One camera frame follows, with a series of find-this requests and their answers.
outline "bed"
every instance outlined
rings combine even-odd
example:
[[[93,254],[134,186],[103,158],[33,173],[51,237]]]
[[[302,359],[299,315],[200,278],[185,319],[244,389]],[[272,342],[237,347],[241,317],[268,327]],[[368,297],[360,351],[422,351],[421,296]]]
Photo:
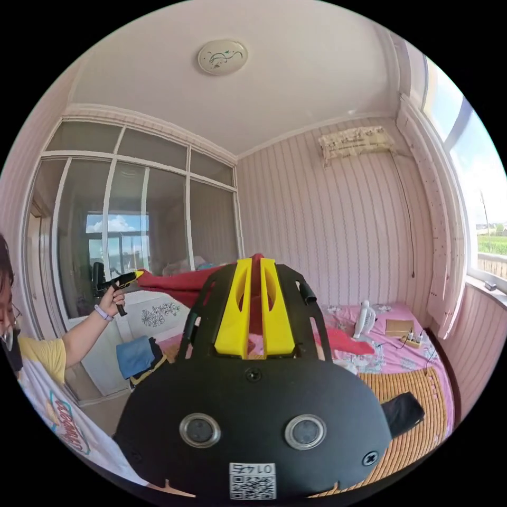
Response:
[[[444,364],[431,340],[410,309],[399,303],[373,305],[377,320],[368,335],[360,340],[368,342],[373,354],[355,355],[330,346],[335,364],[347,367],[367,383],[381,402],[410,391],[423,406],[425,420],[411,431],[394,439],[385,456],[372,474],[353,488],[375,482],[417,461],[441,444],[452,432],[454,401],[450,380]],[[321,306],[327,329],[341,329],[352,336],[360,306]],[[422,334],[420,348],[404,345],[397,338],[386,336],[386,320],[412,320],[414,332]],[[162,351],[173,358],[181,334],[155,336]],[[249,358],[262,355],[262,336],[250,335]],[[321,495],[340,493],[338,485]]]

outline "white ceiling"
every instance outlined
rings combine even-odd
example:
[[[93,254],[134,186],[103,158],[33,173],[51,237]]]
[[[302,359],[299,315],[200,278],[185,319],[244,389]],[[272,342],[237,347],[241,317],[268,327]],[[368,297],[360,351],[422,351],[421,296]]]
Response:
[[[70,100],[138,111],[240,155],[327,120],[393,115],[399,77],[384,33],[316,0],[190,0],[100,41]],[[198,51],[225,38],[246,45],[246,65],[205,74]]]

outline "screw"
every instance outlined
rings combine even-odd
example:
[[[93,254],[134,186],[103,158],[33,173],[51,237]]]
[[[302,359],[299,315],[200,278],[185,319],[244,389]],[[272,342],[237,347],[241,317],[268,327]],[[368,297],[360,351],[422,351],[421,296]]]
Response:
[[[143,461],[141,454],[139,452],[137,452],[136,450],[131,451],[130,455],[136,463],[141,463]]]
[[[379,459],[379,453],[375,450],[372,450],[363,458],[364,466],[371,466]]]
[[[258,382],[262,378],[262,373],[258,368],[248,368],[245,377],[249,382]]]

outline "pink bedsheet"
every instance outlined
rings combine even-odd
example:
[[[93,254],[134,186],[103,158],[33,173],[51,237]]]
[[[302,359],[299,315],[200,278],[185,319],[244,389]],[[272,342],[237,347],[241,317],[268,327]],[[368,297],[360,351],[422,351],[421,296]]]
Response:
[[[371,355],[350,354],[334,349],[331,342],[330,346],[334,361],[336,363],[345,361],[354,365],[359,373],[404,373],[429,366],[433,367],[440,380],[446,406],[447,427],[444,438],[447,438],[451,434],[454,425],[454,401],[449,378],[435,347],[433,347],[426,333],[423,333],[423,343],[418,349],[408,345],[402,347],[403,343],[399,339],[385,335],[387,319],[413,320],[415,333],[419,335],[423,330],[406,305],[395,303],[391,305],[373,305],[373,308],[377,314],[375,326],[368,336],[362,335],[360,339],[367,341],[373,347],[375,353]],[[343,329],[349,336],[352,336],[359,316],[360,306],[330,306],[322,307],[321,310],[327,328]],[[154,338],[161,350],[165,352],[171,346],[179,344],[181,333],[175,336],[167,336],[167,333],[163,333],[154,336]],[[262,336],[251,334],[250,341],[255,346],[252,353],[262,354]]]

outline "purple wristband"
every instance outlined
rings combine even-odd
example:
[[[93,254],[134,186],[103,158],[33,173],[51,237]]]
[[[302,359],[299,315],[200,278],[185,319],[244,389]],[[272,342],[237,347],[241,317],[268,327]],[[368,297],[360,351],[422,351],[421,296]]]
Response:
[[[108,315],[99,305],[95,305],[95,311],[107,322],[111,322],[113,318]]]

